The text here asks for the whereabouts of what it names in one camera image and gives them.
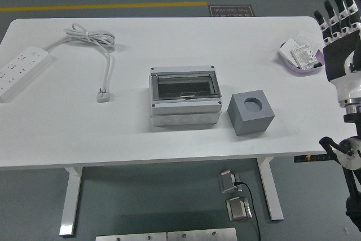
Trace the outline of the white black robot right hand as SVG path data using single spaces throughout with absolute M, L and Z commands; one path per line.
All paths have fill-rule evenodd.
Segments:
M 323 35 L 325 72 L 327 80 L 337 92 L 340 107 L 360 104 L 360 9 L 355 0 L 334 0 L 336 12 L 330 1 L 324 2 L 328 14 L 325 19 L 315 11 Z

